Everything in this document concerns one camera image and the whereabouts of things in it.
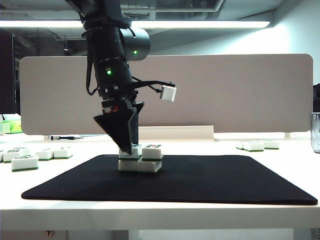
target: glass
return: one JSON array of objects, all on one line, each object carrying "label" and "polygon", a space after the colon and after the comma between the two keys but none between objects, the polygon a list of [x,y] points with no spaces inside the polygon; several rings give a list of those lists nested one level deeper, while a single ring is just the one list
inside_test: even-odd
[{"label": "glass", "polygon": [[311,145],[320,154],[320,112],[313,112],[311,117]]}]

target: black mouse pad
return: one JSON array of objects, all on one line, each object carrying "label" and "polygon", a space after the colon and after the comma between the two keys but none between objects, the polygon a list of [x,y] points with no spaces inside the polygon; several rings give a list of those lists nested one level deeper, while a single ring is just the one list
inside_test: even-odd
[{"label": "black mouse pad", "polygon": [[100,155],[25,191],[22,198],[274,205],[318,202],[251,157],[240,155],[167,155],[158,173],[118,172],[118,156]]}]

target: ceiling light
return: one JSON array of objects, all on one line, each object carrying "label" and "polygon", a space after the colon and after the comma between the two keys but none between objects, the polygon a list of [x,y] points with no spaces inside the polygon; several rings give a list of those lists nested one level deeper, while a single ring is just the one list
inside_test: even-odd
[{"label": "ceiling light", "polygon": [[0,20],[4,28],[83,28],[81,21]]},{"label": "ceiling light", "polygon": [[269,21],[133,21],[132,27],[143,29],[260,29]]},{"label": "ceiling light", "polygon": [[[132,27],[143,29],[260,29],[269,21],[132,21]],[[83,28],[73,20],[0,20],[5,28]]]}]

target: green led light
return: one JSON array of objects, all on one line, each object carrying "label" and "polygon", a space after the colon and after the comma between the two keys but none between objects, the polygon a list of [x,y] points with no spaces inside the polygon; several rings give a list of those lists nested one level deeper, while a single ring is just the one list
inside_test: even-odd
[{"label": "green led light", "polygon": [[111,71],[111,68],[108,67],[106,70],[105,70],[106,74],[108,75],[111,75],[112,74],[112,71]]}]

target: black cylinder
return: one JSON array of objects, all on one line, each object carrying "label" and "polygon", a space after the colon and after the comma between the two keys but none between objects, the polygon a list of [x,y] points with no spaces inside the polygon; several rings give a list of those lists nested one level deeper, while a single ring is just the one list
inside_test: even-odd
[{"label": "black cylinder", "polygon": [[146,58],[150,51],[150,38],[142,28],[120,29],[122,44],[128,61],[137,61]]}]

